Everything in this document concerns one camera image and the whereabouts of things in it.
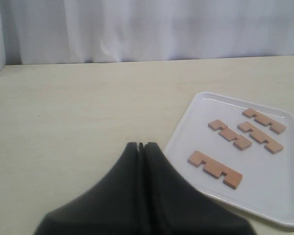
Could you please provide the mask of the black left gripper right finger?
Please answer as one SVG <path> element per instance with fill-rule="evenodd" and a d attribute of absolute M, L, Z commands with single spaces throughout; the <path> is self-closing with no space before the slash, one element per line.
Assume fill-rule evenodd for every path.
<path fill-rule="evenodd" d="M 254 235 L 244 218 L 192 187 L 158 144 L 144 146 L 144 184 L 153 235 Z"/>

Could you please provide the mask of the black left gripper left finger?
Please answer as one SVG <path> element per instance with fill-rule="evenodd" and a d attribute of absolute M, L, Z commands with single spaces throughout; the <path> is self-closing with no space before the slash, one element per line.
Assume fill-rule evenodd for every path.
<path fill-rule="evenodd" d="M 129 142 L 91 189 L 47 213 L 37 235 L 148 235 L 142 143 Z"/>

